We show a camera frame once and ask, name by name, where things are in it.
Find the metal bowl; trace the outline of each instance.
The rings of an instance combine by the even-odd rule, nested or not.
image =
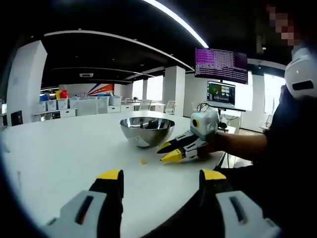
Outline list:
[[[170,137],[175,122],[163,118],[127,118],[120,122],[125,137],[138,147],[155,147]]]

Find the tv screen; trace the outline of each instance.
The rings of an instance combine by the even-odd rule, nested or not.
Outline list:
[[[211,82],[207,83],[207,101],[235,104],[235,86],[226,84]]]
[[[232,51],[196,49],[195,77],[248,84],[247,55]]]

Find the purple screen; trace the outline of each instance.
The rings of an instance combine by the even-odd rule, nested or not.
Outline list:
[[[247,55],[231,51],[196,49],[196,77],[248,84]]]

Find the small yellow object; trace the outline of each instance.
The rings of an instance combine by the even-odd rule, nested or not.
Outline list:
[[[165,148],[165,147],[167,147],[167,146],[170,146],[170,143],[169,143],[169,142],[167,142],[167,143],[161,145],[158,150],[161,150],[161,149],[163,149],[163,148]]]
[[[56,91],[55,95],[57,99],[60,99],[61,90]]]
[[[114,180],[117,180],[120,171],[121,171],[121,169],[110,170],[110,171],[104,172],[102,174],[99,174],[97,178],[98,179],[114,179]]]
[[[141,158],[141,165],[145,165],[145,164],[147,164],[148,162],[147,162],[147,160],[146,159],[144,159],[144,158]]]
[[[206,170],[206,169],[202,169],[202,171],[204,171],[206,180],[226,179],[226,176],[223,175],[222,173],[218,172],[218,171],[212,171],[212,170]]]
[[[162,162],[179,162],[182,159],[183,159],[182,152],[179,149],[177,149],[177,150],[173,150],[172,152],[165,155],[161,159],[161,161]]]

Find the ceiling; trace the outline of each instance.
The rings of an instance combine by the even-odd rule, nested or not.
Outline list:
[[[159,0],[184,19],[210,48],[246,53],[249,58],[281,64],[291,60],[291,48],[270,26],[265,7],[248,0]],[[190,71],[195,48],[201,44],[171,17],[142,0],[54,0],[26,4],[33,9],[19,23],[23,44],[42,40],[48,52],[42,87],[62,83],[117,82],[139,78],[136,72],[178,65]],[[89,30],[135,39],[139,44],[96,34],[44,34],[65,30]],[[266,50],[257,53],[257,35]],[[93,73],[80,78],[79,73]],[[162,74],[147,73],[152,76]]]

